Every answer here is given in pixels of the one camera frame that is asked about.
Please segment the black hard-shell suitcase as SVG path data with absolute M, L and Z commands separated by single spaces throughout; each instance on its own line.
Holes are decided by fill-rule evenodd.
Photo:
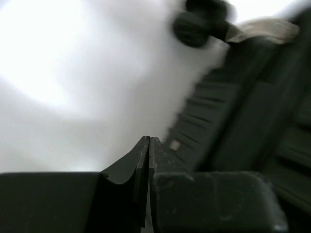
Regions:
M 261 174 L 288 223 L 311 230 L 311 9 L 265 35 L 229 42 L 221 67 L 195 85 L 164 149 L 188 172 Z

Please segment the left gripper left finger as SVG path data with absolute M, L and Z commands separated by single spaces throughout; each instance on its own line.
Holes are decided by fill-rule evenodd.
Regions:
M 100 172 L 0 176 L 3 233 L 139 233 L 145 226 L 148 136 Z

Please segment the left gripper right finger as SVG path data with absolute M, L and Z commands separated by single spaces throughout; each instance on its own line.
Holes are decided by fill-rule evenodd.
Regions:
M 188 172 L 150 139 L 150 205 L 156 233 L 286 233 L 271 185 L 256 172 Z

